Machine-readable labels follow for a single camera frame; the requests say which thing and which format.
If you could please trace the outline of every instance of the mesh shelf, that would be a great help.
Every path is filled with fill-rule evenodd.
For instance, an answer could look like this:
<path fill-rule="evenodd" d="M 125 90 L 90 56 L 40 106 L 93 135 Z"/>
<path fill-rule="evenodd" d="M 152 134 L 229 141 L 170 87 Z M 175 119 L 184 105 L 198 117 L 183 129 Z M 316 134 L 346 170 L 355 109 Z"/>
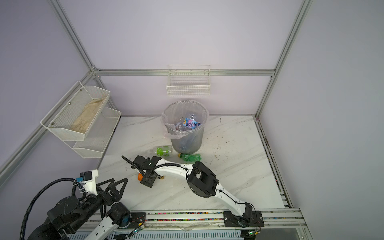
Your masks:
<path fill-rule="evenodd" d="M 210 90 L 209 69 L 169 70 L 167 93 L 170 97 L 209 96 Z"/>
<path fill-rule="evenodd" d="M 120 119 L 121 112 L 104 107 L 94 121 L 93 128 L 84 141 L 78 141 L 72 149 L 82 158 L 101 158 Z"/>
<path fill-rule="evenodd" d="M 45 126 L 62 141 L 84 141 L 90 129 L 93 127 L 95 119 L 97 119 L 100 115 L 101 110 L 109 100 L 110 92 L 105 89 L 98 88 L 96 86 L 83 86 L 80 82 L 77 82 L 76 85 L 80 85 L 80 88 L 56 115 L 56 117 L 49 123 L 49 125 L 45 126 L 43 124 L 43 120 L 41 121 L 43 126 Z M 82 133 L 71 130 L 72 124 L 81 115 L 85 105 L 93 99 L 100 98 L 105 99 L 100 104 L 98 111 L 94 114 L 93 119 L 91 120 L 88 128 L 86 128 L 85 132 Z"/>

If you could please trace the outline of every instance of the white marble table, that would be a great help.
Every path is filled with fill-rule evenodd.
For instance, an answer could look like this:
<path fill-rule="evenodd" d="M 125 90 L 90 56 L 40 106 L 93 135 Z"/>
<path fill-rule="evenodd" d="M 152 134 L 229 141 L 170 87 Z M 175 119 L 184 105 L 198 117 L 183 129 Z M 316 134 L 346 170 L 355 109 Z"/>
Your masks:
<path fill-rule="evenodd" d="M 121 202 L 130 210 L 226 209 L 213 198 L 192 193 L 185 180 L 157 179 L 152 188 L 137 179 L 137 172 L 121 155 L 134 160 L 156 146 L 171 145 L 163 138 L 160 117 L 122 117 L 99 167 L 97 182 L 128 178 Z M 201 148 L 204 163 L 220 183 L 257 209 L 284 208 L 252 116 L 212 116 L 204 129 Z M 184 163 L 175 153 L 169 161 Z"/>

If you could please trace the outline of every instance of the white wall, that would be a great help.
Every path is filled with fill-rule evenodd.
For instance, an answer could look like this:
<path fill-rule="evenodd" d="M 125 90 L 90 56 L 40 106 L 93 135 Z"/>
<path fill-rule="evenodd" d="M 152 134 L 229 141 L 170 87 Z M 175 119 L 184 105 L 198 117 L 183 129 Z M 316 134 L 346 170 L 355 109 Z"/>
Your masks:
<path fill-rule="evenodd" d="M 302 0 L 62 0 L 97 68 L 274 69 Z"/>
<path fill-rule="evenodd" d="M 113 93 L 112 99 L 122 115 L 161 115 L 169 104 L 182 100 L 167 96 L 167 76 L 102 76 L 101 79 Z M 210 114 L 255 114 L 269 79 L 269 76 L 212 76 L 210 96 L 195 100 Z"/>
<path fill-rule="evenodd" d="M 0 165 L 88 71 L 47 1 L 0 1 Z"/>
<path fill-rule="evenodd" d="M 88 71 L 46 0 L 0 1 L 0 165 L 25 141 L 45 114 Z M 24 213 L 40 189 L 62 177 L 94 169 L 46 133 L 0 190 L 1 239 L 18 239 Z M 71 183 L 48 189 L 32 209 L 26 237 L 41 225 Z"/>
<path fill-rule="evenodd" d="M 261 114 L 317 239 L 383 239 L 384 2 L 314 1 Z"/>

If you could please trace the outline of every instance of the black mounting plate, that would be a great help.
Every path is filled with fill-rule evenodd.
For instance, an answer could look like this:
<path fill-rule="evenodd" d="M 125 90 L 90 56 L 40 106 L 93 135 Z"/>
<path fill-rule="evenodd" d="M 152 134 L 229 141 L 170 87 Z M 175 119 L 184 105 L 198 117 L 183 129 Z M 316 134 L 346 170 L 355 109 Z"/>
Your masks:
<path fill-rule="evenodd" d="M 146 215 L 145 212 L 131 212 L 131 219 L 127 228 L 138 228 L 140 222 L 145 223 Z"/>
<path fill-rule="evenodd" d="M 239 227 L 237 221 L 240 217 L 233 215 L 230 211 L 223 212 L 224 226 L 226 227 Z M 248 227 L 264 226 L 264 220 L 261 211 L 252 211 L 252 221 L 248 224 Z"/>

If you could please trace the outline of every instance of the gray trash can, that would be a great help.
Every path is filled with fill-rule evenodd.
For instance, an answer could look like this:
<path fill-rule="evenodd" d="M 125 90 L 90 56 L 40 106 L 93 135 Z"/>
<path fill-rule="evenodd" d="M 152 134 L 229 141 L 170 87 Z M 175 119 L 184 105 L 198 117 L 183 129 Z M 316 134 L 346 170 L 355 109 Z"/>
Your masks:
<path fill-rule="evenodd" d="M 184 121 L 190 114 L 195 115 L 195 121 L 201 125 L 189 131 L 176 130 L 175 124 Z M 208 110 L 199 102 L 184 100 L 172 103 L 161 115 L 161 122 L 165 126 L 164 137 L 171 139 L 172 146 L 177 152 L 193 154 L 201 146 L 208 117 Z"/>

